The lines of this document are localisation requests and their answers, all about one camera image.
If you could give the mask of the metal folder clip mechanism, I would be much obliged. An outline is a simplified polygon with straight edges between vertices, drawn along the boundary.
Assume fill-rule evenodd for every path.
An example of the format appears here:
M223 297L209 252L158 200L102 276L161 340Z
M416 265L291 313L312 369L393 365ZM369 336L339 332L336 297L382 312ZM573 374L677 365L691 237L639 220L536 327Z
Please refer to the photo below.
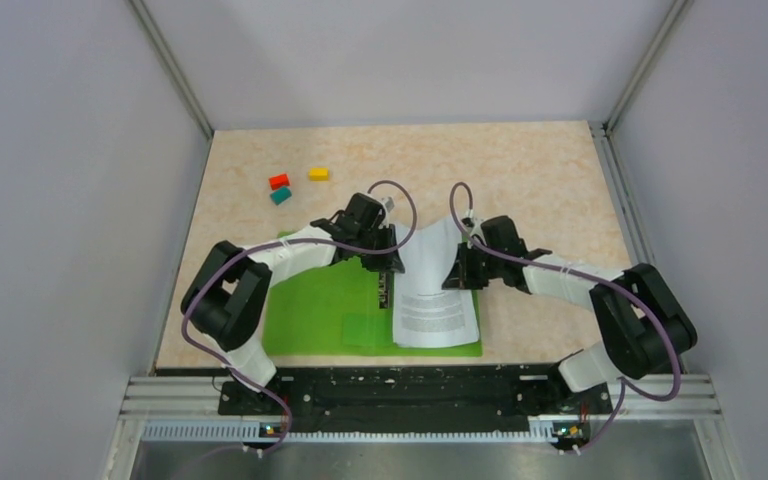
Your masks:
M389 310L392 307L394 274L392 272L380 272L378 276L377 299L381 310Z

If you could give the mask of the printed paper sheet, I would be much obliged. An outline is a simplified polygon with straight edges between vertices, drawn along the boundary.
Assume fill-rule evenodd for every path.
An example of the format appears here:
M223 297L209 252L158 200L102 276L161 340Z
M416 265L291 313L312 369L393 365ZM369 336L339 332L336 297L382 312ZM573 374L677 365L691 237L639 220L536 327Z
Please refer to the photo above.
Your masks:
M444 349L480 341L472 292L442 288L460 242L454 221L442 218L414 231L398 250L404 271L393 283L392 337L397 345Z

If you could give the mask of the green plastic folder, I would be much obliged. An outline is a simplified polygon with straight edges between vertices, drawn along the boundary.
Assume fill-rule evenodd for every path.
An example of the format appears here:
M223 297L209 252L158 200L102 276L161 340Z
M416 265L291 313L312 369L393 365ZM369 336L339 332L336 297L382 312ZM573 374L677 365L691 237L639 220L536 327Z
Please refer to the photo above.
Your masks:
M394 343L392 307L378 307L378 276L353 257L305 271L272 287L263 314L262 344L271 356L467 357L482 343L444 349Z

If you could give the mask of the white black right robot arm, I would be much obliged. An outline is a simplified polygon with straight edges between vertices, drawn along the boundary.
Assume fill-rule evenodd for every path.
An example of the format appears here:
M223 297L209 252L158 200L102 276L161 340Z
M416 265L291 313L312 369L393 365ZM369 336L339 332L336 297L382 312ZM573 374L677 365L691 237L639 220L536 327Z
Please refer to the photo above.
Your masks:
M550 369L546 397L554 409L572 412L588 389L614 380L655 401L678 395L678 356L696 344L697 334L654 266L613 270L569 262L546 249L530 250L507 216L483 222L467 217L454 224L463 241L443 289L481 290L499 279L527 295L563 300L595 316L600 341Z

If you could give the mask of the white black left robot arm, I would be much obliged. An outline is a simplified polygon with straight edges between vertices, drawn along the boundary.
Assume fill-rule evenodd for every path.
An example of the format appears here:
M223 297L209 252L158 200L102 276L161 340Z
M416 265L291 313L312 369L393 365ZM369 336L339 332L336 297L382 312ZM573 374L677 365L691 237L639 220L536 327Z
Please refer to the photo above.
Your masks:
M277 369L255 333L269 290L309 270L336 265L353 257L375 273L402 273L398 256L402 241L389 221L390 197L354 194L348 205L329 218L258 245L215 244L183 296L182 327L194 327L208 342L203 351L242 378L243 401L257 413L279 404Z

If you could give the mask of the yellow block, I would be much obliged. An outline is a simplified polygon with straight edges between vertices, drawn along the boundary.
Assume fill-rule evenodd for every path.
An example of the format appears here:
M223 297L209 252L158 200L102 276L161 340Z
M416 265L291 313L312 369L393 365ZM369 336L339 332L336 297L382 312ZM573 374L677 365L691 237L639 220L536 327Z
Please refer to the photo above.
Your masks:
M328 181L330 178L330 170L324 167L311 168L308 171L308 178L311 181Z

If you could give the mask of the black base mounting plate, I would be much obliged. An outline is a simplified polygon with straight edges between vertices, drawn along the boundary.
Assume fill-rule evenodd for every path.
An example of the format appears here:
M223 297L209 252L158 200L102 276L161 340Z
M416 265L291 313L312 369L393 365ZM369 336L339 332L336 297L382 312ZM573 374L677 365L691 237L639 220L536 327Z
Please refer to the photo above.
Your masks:
M293 415L293 433L524 432L539 415L608 414L606 385L570 393L548 364L282 367L271 399L223 383L222 416Z

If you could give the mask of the teal block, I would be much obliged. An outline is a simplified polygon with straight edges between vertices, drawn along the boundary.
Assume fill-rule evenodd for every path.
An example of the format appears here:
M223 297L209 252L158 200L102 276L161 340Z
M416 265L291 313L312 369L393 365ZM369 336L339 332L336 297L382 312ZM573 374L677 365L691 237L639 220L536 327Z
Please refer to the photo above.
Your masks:
M273 190L270 193L270 199L274 205L281 205L292 197L292 191L289 187L284 186Z

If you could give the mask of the red block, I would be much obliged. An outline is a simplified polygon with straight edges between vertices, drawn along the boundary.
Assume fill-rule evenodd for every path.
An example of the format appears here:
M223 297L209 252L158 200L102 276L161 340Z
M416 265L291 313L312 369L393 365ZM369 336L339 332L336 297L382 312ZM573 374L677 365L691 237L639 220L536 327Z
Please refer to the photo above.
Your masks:
M272 176L268 181L269 186L273 191L290 186L290 179L286 173Z

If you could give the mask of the aluminium side rail right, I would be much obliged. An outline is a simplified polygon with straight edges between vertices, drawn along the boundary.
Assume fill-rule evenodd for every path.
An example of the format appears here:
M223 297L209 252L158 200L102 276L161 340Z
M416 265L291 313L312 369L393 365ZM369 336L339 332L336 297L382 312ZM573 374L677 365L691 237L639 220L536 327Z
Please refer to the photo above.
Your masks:
M600 122L591 121L588 128L629 256L633 263L655 264L643 214L613 134Z

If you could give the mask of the aluminium frame post left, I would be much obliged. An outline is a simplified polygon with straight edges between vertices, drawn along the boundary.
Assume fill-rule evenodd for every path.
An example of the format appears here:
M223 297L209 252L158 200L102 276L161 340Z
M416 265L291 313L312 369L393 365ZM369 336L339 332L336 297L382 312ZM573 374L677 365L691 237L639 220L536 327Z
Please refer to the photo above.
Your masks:
M161 69L169 80L176 96L189 117L197 125L201 134L211 141L215 129L211 125L204 108L201 106L185 72L180 67L176 56L156 22L149 6L143 0L125 0L148 45L153 51Z

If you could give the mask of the aluminium frame post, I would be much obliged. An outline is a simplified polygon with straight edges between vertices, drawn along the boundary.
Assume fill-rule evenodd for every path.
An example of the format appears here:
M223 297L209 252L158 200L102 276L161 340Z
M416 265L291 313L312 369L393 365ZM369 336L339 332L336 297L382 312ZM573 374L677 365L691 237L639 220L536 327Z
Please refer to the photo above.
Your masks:
M606 137L611 136L620 126L632 102L643 88L644 83L654 70L660 56L675 34L676 29L693 5L693 0L675 0L670 3L670 7L658 29L636 63L609 116L602 124Z
M215 129L211 125L204 108L201 106L185 72L180 67L176 56L156 22L149 6L143 0L125 0L148 45L153 51L161 69L169 80L176 96L189 117L197 125L201 134L211 141Z

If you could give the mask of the aluminium frame post right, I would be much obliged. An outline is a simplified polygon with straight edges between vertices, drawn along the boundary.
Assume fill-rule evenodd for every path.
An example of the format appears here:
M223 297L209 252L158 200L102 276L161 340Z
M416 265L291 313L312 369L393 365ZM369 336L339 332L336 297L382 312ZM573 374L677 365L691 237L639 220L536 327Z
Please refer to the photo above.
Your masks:
M693 0L675 0L670 3L670 7L658 29L636 63L609 116L602 124L606 137L611 136L620 126L632 102L643 88L644 83L654 70L660 56L675 34L676 29L693 5Z

